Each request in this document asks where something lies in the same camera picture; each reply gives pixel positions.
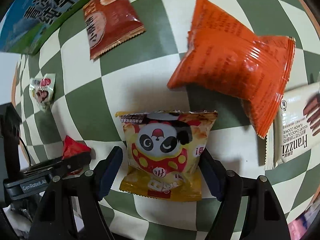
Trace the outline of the yellow panda snack bag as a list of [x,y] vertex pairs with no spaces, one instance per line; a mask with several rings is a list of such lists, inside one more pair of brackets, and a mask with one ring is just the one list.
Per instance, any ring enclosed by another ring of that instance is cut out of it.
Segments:
[[117,112],[127,146],[128,172],[120,191],[175,202],[202,198],[200,156],[216,111]]

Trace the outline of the bright orange snack bag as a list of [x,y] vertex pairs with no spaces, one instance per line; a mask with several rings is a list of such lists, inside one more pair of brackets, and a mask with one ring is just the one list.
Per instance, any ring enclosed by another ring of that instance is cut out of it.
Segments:
[[264,138],[274,121],[295,56],[288,36],[258,36],[208,0],[196,0],[188,51],[168,81],[236,97],[256,134]]

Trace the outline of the red-brown snack bag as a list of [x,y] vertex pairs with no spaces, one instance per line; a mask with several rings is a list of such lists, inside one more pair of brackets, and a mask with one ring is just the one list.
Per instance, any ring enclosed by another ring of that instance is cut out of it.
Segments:
[[146,31],[129,0],[90,0],[82,10],[92,60]]

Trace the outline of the cardboard box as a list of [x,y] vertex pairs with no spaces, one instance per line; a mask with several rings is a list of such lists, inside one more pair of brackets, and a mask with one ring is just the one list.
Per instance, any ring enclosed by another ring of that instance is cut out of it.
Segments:
[[36,54],[58,27],[89,0],[14,0],[1,29],[1,52]]

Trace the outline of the small red snack packet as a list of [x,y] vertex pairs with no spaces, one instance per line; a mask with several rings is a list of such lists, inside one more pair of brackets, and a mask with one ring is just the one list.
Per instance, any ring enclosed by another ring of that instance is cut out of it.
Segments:
[[83,170],[83,166],[88,165],[91,162],[91,148],[82,142],[75,141],[67,135],[63,141],[62,160],[69,159],[79,154],[81,155],[80,157],[83,161],[83,165],[72,172],[71,169],[69,169],[69,172],[67,173],[68,176],[79,174]]

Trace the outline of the white Franzzi cookie pack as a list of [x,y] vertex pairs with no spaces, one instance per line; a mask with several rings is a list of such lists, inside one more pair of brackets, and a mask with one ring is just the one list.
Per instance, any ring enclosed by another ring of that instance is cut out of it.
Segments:
[[284,93],[266,137],[264,169],[272,170],[319,144],[319,82]]

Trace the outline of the green white checkered rug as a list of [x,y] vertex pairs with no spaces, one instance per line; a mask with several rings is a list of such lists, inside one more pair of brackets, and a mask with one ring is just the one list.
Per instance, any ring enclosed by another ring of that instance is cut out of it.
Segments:
[[[15,103],[22,118],[21,136],[33,164],[59,157],[66,135],[84,142],[96,155],[94,168],[113,146],[125,146],[117,111],[216,110],[208,150],[239,175],[264,173],[264,142],[256,136],[241,103],[214,91],[189,86],[168,90],[167,82],[187,51],[196,0],[130,0],[146,32],[89,59],[81,10],[45,42],[35,56],[17,63]],[[300,0],[209,0],[258,35],[296,39],[295,61],[287,89],[317,81],[319,35]],[[56,97],[42,112],[29,94],[31,77],[56,74]],[[127,173],[124,156],[102,211],[111,231],[132,239],[204,239],[220,203],[203,183],[199,202],[173,203],[119,191]],[[288,222],[311,203],[319,186],[319,146],[266,172]]]

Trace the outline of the small white candy packet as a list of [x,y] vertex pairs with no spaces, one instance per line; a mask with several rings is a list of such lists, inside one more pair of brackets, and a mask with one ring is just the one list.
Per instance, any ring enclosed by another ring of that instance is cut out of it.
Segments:
[[52,104],[56,74],[47,73],[42,78],[32,77],[29,92],[41,111],[46,111]]

